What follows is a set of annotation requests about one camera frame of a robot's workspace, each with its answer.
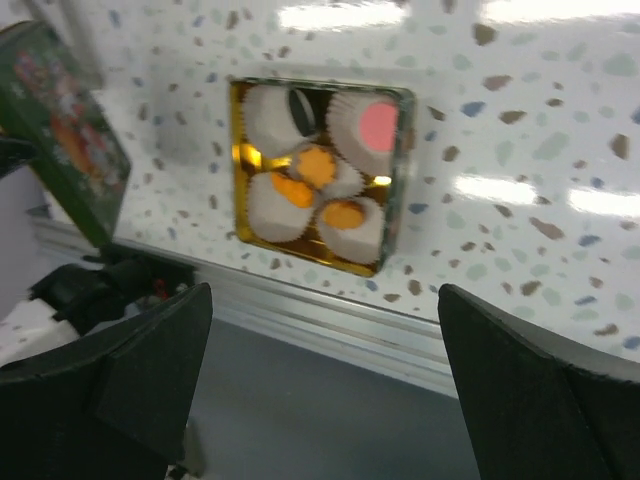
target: orange cookie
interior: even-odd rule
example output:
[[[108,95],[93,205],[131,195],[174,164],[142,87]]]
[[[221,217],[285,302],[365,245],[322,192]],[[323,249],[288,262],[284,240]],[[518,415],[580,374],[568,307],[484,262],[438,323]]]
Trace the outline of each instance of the orange cookie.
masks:
[[[336,161],[326,148],[313,145],[298,154],[296,170],[303,180],[320,190],[336,178]]]
[[[330,227],[339,230],[358,228],[364,223],[364,209],[359,203],[337,200],[324,208],[322,219]]]
[[[298,208],[309,208],[313,205],[313,191],[304,182],[285,177],[278,172],[271,172],[273,188]]]

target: terrazzo countertop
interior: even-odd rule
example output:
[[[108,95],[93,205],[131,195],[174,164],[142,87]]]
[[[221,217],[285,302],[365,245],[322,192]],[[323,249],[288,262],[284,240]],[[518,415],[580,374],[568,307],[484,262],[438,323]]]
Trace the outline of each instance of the terrazzo countertop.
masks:
[[[456,283],[640,360],[640,4],[88,0],[133,158],[117,236],[422,318]],[[405,85],[397,253],[365,280],[239,242],[227,79]]]

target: open box of sweets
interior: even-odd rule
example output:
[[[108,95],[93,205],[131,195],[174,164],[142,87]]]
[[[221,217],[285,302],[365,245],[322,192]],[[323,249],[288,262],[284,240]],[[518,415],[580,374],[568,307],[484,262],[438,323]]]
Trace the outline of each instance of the open box of sweets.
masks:
[[[231,82],[236,234],[362,276],[399,230],[414,96],[406,89]]]

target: white cupcake liner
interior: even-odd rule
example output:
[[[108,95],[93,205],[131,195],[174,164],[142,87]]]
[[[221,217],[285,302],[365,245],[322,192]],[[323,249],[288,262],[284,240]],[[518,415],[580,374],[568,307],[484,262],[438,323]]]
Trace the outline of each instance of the white cupcake liner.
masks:
[[[349,198],[362,193],[365,188],[362,174],[339,155],[334,155],[333,158],[336,162],[335,180],[324,188],[317,190],[322,195],[322,199]],[[298,156],[293,155],[287,170],[289,176],[296,180],[302,179],[302,176],[297,171],[299,162]]]
[[[362,265],[369,265],[380,258],[380,244],[384,227],[384,213],[375,200],[366,197],[350,199],[362,206],[364,223],[358,228],[339,230],[322,219],[324,208],[318,211],[316,227],[327,248],[338,257]]]
[[[359,140],[358,119],[377,102],[393,103],[389,97],[372,93],[335,93],[327,110],[327,129],[340,155],[358,170],[373,177],[390,176],[393,152],[370,150]]]
[[[302,236],[317,206],[299,208],[273,188],[271,172],[254,175],[249,184],[247,218],[249,226],[262,240],[285,243]]]
[[[280,158],[301,149],[312,137],[303,137],[288,105],[289,89],[256,85],[242,103],[242,122],[247,139],[265,157]]]

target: gray floor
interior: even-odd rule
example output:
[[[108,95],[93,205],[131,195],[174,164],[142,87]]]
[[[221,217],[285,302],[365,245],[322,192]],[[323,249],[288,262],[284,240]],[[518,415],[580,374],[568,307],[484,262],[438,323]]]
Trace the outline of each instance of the gray floor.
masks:
[[[476,480],[451,398],[214,320],[192,408],[207,480]]]

